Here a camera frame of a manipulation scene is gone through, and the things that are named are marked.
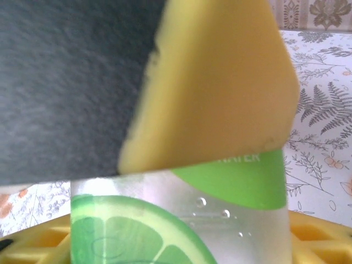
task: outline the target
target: lime graphic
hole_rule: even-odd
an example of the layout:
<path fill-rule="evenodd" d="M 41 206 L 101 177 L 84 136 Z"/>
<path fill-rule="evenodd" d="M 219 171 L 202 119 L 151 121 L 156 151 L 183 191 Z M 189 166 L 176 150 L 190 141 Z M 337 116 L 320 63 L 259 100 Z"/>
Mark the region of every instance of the lime graphic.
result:
<path fill-rule="evenodd" d="M 125 196 L 76 196 L 71 201 L 73 264 L 216 264 L 183 221 Z"/>

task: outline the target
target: floral tablecloth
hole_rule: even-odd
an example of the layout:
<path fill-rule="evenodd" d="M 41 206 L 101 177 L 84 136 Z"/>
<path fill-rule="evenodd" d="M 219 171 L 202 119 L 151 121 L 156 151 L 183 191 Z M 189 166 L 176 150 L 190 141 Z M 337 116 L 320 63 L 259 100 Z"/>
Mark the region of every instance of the floral tablecloth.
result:
<path fill-rule="evenodd" d="M 289 209 L 352 227 L 352 35 L 281 31 L 301 83 L 285 145 Z M 70 182 L 0 196 L 0 237 L 70 212 Z"/>

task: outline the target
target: condensation droplet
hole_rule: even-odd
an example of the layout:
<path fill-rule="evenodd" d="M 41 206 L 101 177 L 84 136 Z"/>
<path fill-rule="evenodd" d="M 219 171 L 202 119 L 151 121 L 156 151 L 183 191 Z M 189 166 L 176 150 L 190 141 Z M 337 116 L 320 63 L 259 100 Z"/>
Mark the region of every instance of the condensation droplet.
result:
<path fill-rule="evenodd" d="M 202 208 L 207 205 L 207 201 L 203 197 L 199 197 L 196 200 L 196 205 L 197 205 L 197 207 Z"/>
<path fill-rule="evenodd" d="M 222 216 L 223 218 L 229 218 L 229 217 L 230 217 L 230 212 L 229 212 L 229 210 L 224 210 L 224 211 L 222 211 L 221 216 Z"/>

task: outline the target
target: yellow plastic tray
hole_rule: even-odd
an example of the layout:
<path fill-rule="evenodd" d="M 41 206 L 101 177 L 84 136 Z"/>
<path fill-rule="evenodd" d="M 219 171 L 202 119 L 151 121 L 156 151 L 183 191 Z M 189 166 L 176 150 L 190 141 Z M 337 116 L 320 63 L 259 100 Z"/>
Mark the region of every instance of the yellow plastic tray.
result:
<path fill-rule="evenodd" d="M 289 213 L 293 264 L 352 264 L 352 228 Z M 9 239 L 13 242 L 0 251 L 0 264 L 70 263 L 69 214 L 6 236 L 0 244 Z"/>

